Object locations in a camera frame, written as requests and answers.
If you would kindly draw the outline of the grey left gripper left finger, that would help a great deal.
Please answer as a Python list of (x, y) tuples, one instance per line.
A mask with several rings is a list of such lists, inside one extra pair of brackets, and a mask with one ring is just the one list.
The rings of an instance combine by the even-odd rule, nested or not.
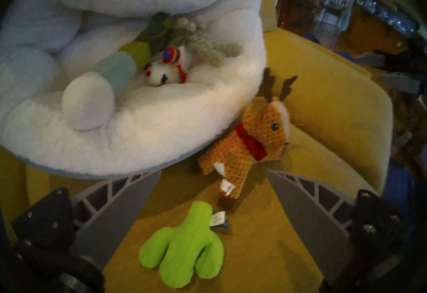
[(12, 222), (20, 240), (55, 253), (88, 256), (104, 268), (137, 220), (162, 171), (101, 181), (70, 196), (47, 194)]

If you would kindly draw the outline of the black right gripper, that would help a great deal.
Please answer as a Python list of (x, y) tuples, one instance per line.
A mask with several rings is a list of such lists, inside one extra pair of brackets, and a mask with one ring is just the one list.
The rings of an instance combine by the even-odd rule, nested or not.
[(407, 48), (396, 55), (366, 52), (355, 58), (355, 63), (368, 67), (384, 67), (388, 74), (379, 76), (380, 81), (392, 88), (409, 94), (421, 94), (422, 78), (413, 75), (426, 74), (426, 51)]

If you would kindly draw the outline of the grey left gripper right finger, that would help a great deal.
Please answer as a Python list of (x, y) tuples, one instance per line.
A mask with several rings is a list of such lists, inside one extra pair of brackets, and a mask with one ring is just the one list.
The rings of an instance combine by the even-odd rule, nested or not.
[(317, 292), (401, 292), (394, 279), (412, 222), (375, 192), (268, 170), (294, 231), (323, 275)]

